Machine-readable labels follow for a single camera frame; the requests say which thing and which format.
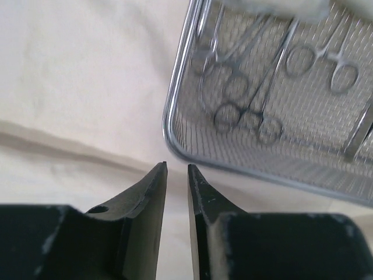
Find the steel surgical scissors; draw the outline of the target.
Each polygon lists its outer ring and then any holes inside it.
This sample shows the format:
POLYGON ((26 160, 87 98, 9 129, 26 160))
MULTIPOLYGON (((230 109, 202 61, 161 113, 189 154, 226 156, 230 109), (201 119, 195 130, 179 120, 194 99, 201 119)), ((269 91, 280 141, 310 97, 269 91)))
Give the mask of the steel surgical scissors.
POLYGON ((288 42, 288 33, 286 33, 276 50, 276 53, 271 61, 271 64, 263 74, 254 94, 250 97, 249 103, 245 107, 238 104, 238 99, 232 98, 228 94, 228 87, 236 81, 243 83, 243 90, 240 91, 239 98, 244 98, 249 95, 251 83, 249 76, 245 72, 240 71, 241 64, 245 61, 246 57, 250 55, 254 45, 262 38, 266 29, 274 21, 274 16, 260 14, 247 31, 242 35, 241 39, 237 41, 230 52, 222 58, 217 57, 211 66, 203 71, 203 77, 208 75, 214 66, 220 65, 221 67, 228 68, 231 71, 230 76, 226 80, 222 89, 223 102, 214 111, 213 124, 215 129, 220 133, 228 133, 240 125, 243 118, 248 117, 251 122, 246 123, 246 129, 256 133, 257 141, 264 145, 272 145, 278 141, 283 133, 283 123, 276 117, 269 117, 265 114, 265 107, 270 98, 270 92, 273 82, 275 80, 278 68, 281 64, 281 58, 285 51, 288 42), (256 96, 260 93, 261 88, 269 74, 273 71, 268 89, 263 97, 261 109, 255 111, 251 108, 251 104, 256 96))

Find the beige cloth wrap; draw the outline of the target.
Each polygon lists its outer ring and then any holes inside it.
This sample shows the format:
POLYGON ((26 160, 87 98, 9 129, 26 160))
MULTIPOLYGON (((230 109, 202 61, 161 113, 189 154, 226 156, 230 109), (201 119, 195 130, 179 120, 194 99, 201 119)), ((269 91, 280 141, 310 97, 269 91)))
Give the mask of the beige cloth wrap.
MULTIPOLYGON (((190 1, 1 2, 1 201, 89 209, 168 166, 165 215, 187 215, 187 165, 163 115, 190 1)), ((372 208, 198 164, 249 212, 372 208)))

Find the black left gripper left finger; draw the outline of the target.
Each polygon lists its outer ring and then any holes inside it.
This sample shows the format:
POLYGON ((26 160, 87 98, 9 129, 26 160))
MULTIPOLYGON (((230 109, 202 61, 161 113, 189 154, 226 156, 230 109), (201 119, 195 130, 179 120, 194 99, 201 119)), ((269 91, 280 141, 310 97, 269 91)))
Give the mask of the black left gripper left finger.
POLYGON ((155 279, 166 188, 160 162, 87 212, 1 205, 1 278, 155 279))

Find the steel mesh instrument tray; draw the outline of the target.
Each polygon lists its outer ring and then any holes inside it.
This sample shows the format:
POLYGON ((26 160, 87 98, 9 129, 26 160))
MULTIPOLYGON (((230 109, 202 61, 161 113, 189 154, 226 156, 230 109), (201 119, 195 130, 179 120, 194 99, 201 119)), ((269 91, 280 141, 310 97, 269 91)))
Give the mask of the steel mesh instrument tray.
POLYGON ((228 133, 218 132, 214 111, 223 102, 222 89, 231 74, 216 65, 259 15, 251 16, 213 1, 191 1, 163 115, 163 135, 180 158, 247 174, 328 197, 372 205, 372 23, 333 2, 329 16, 316 24, 275 17, 241 64, 249 76, 249 95, 239 98, 244 84, 236 81, 228 94, 248 105, 277 48, 288 33, 265 114, 283 123, 272 145, 257 141, 245 117, 228 133), (333 62, 320 59, 299 78, 286 73, 286 58, 297 44, 321 48, 341 21, 353 22, 343 56, 354 61, 360 75, 347 92, 333 94, 329 83, 333 62))

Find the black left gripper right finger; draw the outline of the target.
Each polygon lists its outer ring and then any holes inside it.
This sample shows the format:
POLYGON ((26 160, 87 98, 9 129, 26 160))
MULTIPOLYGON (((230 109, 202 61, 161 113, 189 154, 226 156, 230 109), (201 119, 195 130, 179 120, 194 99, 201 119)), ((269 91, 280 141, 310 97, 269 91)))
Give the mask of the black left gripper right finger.
POLYGON ((188 166, 195 279, 371 279, 360 228, 336 213, 252 213, 188 166))

